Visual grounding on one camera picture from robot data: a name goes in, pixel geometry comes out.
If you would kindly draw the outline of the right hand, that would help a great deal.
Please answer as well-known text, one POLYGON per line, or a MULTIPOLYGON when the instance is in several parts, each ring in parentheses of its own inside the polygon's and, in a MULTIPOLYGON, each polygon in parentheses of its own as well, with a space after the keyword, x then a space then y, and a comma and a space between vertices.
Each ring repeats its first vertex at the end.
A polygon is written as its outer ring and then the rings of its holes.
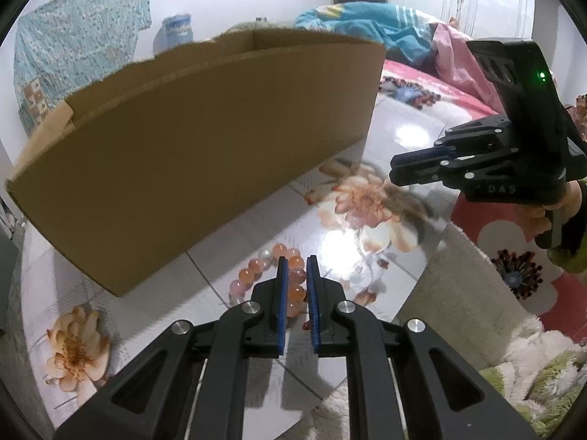
POLYGON ((566 182, 553 205, 515 205, 514 211, 540 248, 575 254, 586 237, 586 180, 566 182))

